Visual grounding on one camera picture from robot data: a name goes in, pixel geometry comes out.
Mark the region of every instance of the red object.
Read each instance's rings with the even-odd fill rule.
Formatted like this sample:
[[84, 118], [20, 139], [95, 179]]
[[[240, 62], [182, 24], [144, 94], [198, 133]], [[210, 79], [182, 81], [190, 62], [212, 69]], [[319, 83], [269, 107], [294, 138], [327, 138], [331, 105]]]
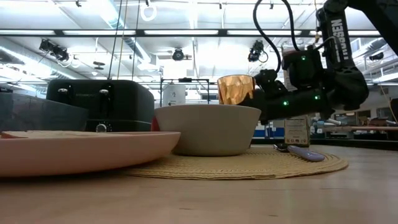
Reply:
[[150, 131], [160, 131], [159, 124], [157, 123], [156, 118], [152, 119], [152, 124], [150, 126]]

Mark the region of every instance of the ceiling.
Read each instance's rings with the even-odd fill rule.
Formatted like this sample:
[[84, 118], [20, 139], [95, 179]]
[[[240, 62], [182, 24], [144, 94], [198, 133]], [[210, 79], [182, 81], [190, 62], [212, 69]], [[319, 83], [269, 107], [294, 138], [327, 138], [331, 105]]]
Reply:
[[[0, 24], [0, 29], [110, 29], [109, 18], [118, 17], [119, 12], [121, 20], [125, 21], [125, 28], [128, 29], [255, 29], [252, 21], [255, 2], [253, 0], [152, 0], [150, 6], [156, 8], [156, 15], [153, 20], [146, 21], [145, 17], [151, 16], [153, 8], [145, 9], [141, 13], [140, 10], [146, 8], [145, 1], [86, 0], [80, 1], [81, 7], [77, 7], [74, 0], [0, 0], [0, 21], [7, 21]], [[270, 1], [264, 1], [259, 7], [258, 21], [261, 27], [289, 29], [289, 17], [282, 1], [274, 0], [273, 9], [270, 9], [269, 3]], [[315, 29], [314, 1], [289, 0], [289, 3], [294, 13], [295, 28]], [[322, 1], [318, 1], [317, 8], [321, 6]], [[374, 30], [362, 12], [347, 9], [346, 16], [349, 30]], [[62, 63], [50, 55], [45, 55], [39, 50], [42, 39], [50, 39], [51, 42], [66, 47], [71, 58], [75, 60]], [[110, 75], [110, 77], [131, 79], [134, 74], [135, 81], [150, 82], [159, 81], [161, 73], [172, 78], [191, 77], [194, 74], [193, 60], [174, 62], [170, 59], [170, 54], [175, 48], [182, 48], [187, 55], [193, 55], [195, 51], [199, 78], [216, 80], [224, 75], [253, 75], [260, 69], [274, 68], [276, 56], [265, 41], [268, 61], [248, 62], [249, 49], [256, 40], [261, 38], [138, 37], [136, 40], [138, 45], [151, 56], [152, 60], [148, 63], [140, 62], [134, 56], [133, 49], [122, 38], [100, 37], [96, 48], [96, 38], [92, 37], [0, 37], [0, 47], [2, 43], [8, 41], [18, 45], [23, 54], [37, 57], [37, 61], [45, 57], [41, 63], [51, 64], [51, 69], [67, 74], [63, 75], [64, 78], [104, 79]], [[306, 37], [297, 39], [297, 42], [311, 44], [313, 40]], [[373, 38], [352, 39], [353, 42], [360, 42], [358, 50], [365, 48], [366, 44], [373, 40]], [[273, 42], [277, 46], [283, 45], [287, 48], [291, 44], [290, 38], [277, 37], [273, 38]], [[383, 61], [369, 62], [363, 56], [359, 56], [356, 59], [359, 69], [366, 71], [396, 58], [388, 46], [384, 46], [381, 50], [386, 52]], [[105, 63], [104, 70], [95, 70], [94, 61]], [[380, 76], [379, 70], [366, 74], [366, 78], [369, 79]]]

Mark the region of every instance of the gray container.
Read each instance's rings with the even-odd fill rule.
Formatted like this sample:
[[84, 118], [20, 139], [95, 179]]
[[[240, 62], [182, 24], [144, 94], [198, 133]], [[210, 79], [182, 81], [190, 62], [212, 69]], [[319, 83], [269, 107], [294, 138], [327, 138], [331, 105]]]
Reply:
[[88, 110], [32, 96], [0, 93], [0, 131], [84, 131]]

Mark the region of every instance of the white bowl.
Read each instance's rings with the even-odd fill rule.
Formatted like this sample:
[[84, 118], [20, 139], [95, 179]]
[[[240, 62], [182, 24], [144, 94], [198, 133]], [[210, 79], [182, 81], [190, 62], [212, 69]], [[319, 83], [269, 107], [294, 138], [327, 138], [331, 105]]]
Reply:
[[178, 105], [157, 108], [161, 131], [181, 132], [173, 153], [234, 156], [251, 143], [261, 110], [236, 105]]

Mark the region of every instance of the woven placemat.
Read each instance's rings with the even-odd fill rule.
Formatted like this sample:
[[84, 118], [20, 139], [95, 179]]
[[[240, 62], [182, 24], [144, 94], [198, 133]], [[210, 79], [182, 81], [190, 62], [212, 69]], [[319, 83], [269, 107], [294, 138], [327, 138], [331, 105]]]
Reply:
[[240, 156], [190, 157], [169, 155], [159, 160], [125, 170], [138, 177], [195, 180], [280, 179], [322, 174], [348, 167], [337, 156], [322, 153], [322, 162], [308, 162], [275, 149], [252, 148]]

